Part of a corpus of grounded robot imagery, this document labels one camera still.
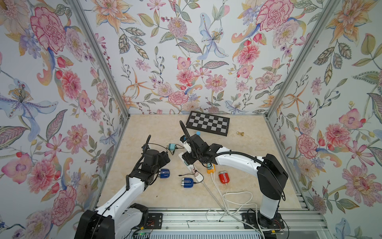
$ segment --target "green leaf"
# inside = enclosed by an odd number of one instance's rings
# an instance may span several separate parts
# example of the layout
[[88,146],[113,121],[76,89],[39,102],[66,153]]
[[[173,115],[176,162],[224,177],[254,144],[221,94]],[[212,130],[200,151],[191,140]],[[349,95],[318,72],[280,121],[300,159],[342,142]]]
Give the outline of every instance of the green leaf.
[[352,64],[352,66],[361,67],[361,66],[364,66],[367,63],[371,62],[371,60],[372,60],[371,58],[363,58],[363,59],[357,61],[356,63]]
[[154,22],[152,21],[149,15],[144,13],[138,13],[138,16],[141,18],[141,21],[143,22],[143,24],[145,24],[145,26],[149,28],[154,26]]
[[94,148],[94,139],[89,135],[89,145]]
[[379,72],[369,71],[369,72],[363,72],[359,75],[352,76],[352,77],[356,80],[363,80],[369,84],[376,85],[379,83],[378,75],[379,75]]
[[333,214],[333,205],[329,200],[326,200],[326,205],[328,206],[329,211]]
[[341,204],[339,204],[338,202],[335,202],[337,208],[341,211],[343,211],[343,213],[345,213],[345,209],[343,209],[343,206],[341,206]]
[[374,47],[376,47],[375,37],[369,33],[366,33],[365,39],[361,45],[361,53],[364,55],[370,55],[373,52]]
[[185,11],[181,12],[180,15],[182,16],[182,18],[183,18],[185,21],[189,21],[189,22],[191,22],[190,16],[189,16],[188,13],[186,13]]
[[169,41],[169,40],[172,40],[172,39],[175,39],[175,36],[171,33],[171,32],[166,32],[161,38],[160,38],[160,41],[159,43],[163,43],[165,41]]
[[307,7],[301,14],[311,13],[311,12],[315,11],[316,9],[317,9],[317,7],[310,6],[310,7]]
[[305,7],[309,7],[310,5],[312,5],[311,0],[302,0],[302,1],[295,3],[293,6],[295,8],[305,8]]
[[338,200],[338,203],[341,204],[341,206],[343,206],[346,209],[359,208],[359,206],[355,202],[347,198]]

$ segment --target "floral wallpaper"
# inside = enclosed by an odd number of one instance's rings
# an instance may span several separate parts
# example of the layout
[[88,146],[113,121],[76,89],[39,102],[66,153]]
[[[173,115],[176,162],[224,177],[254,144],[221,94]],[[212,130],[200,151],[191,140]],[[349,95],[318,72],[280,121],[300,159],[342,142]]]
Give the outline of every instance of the floral wallpaper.
[[0,238],[73,238],[126,119],[65,0],[0,0],[0,36]]
[[382,3],[342,0],[271,117],[334,238],[382,229]]
[[266,113],[325,3],[81,1],[132,114]]

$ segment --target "black and white chessboard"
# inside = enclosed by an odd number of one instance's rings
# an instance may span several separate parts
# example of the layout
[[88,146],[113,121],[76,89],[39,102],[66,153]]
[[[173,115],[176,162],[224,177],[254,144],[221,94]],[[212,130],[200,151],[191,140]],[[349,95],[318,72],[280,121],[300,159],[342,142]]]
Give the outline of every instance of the black and white chessboard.
[[191,111],[186,128],[227,136],[230,118]]

